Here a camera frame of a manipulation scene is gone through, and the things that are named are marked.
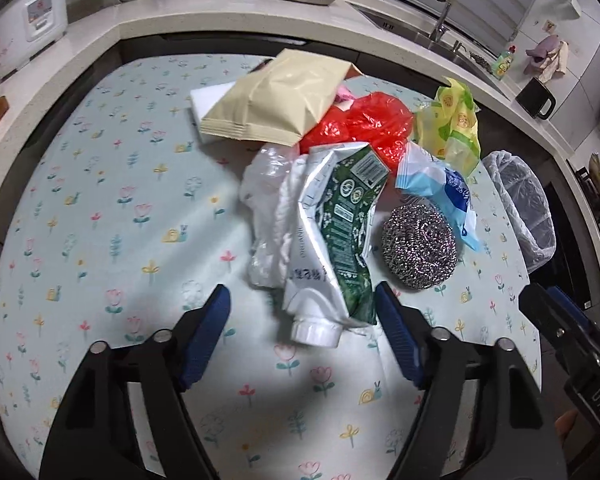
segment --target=black mug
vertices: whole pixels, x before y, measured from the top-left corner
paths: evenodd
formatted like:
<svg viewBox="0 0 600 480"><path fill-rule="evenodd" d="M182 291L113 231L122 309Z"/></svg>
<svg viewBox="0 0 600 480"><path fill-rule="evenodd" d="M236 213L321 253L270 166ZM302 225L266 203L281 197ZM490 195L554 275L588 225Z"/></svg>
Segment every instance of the black mug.
<svg viewBox="0 0 600 480"><path fill-rule="evenodd" d="M520 103L520 106L522 106L530 116L538 117L539 119L548 119L555 108L554 95L548 91L547 87L544 86L537 77L526 84L516 96L516 101ZM550 101L551 105L544 114L541 114L540 110L542 110L547 101Z"/></svg>

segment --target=blue and white wrapper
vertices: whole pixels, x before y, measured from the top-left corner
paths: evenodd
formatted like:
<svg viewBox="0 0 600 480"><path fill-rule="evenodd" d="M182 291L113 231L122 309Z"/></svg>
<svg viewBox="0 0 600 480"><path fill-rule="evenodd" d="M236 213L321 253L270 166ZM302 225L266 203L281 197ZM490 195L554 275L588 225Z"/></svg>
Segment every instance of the blue and white wrapper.
<svg viewBox="0 0 600 480"><path fill-rule="evenodd" d="M480 241L475 234L477 215L471 208L471 193L456 170L414 142L409 142L398 166L395 187L406 194L429 199L445 216L456 238L474 251L480 250Z"/></svg>

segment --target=white bottle cap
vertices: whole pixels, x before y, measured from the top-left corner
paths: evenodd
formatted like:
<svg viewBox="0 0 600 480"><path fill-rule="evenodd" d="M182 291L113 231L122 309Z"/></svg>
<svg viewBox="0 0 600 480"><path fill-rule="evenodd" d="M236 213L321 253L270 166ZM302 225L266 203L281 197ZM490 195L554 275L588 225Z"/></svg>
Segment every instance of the white bottle cap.
<svg viewBox="0 0 600 480"><path fill-rule="evenodd" d="M342 325L319 317L296 318L291 327L291 339L293 341L311 346L336 348L340 342L341 334Z"/></svg>

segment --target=beige cloth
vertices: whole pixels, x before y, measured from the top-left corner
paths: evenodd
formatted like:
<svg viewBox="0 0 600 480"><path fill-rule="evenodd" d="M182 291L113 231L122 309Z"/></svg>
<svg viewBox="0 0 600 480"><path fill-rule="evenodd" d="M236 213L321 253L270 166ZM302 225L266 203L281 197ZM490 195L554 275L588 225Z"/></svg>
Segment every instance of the beige cloth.
<svg viewBox="0 0 600 480"><path fill-rule="evenodd" d="M349 61L283 50L235 85L200 121L200 133L293 146L333 104L343 80L360 75Z"/></svg>
<svg viewBox="0 0 600 480"><path fill-rule="evenodd" d="M542 73L538 79L546 83L554 76L555 72L564 74L567 70L567 57L569 56L569 45L566 41L560 41L560 46L548 52L546 59L538 67Z"/></svg>

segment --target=white rice cooker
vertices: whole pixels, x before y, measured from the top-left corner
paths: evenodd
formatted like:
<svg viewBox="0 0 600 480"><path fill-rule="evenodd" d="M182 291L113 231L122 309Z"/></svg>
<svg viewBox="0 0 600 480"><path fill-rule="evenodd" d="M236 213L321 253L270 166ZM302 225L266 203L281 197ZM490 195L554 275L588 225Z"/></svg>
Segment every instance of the white rice cooker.
<svg viewBox="0 0 600 480"><path fill-rule="evenodd" d="M62 38L66 26L65 0L8 0L0 11L0 77Z"/></svg>

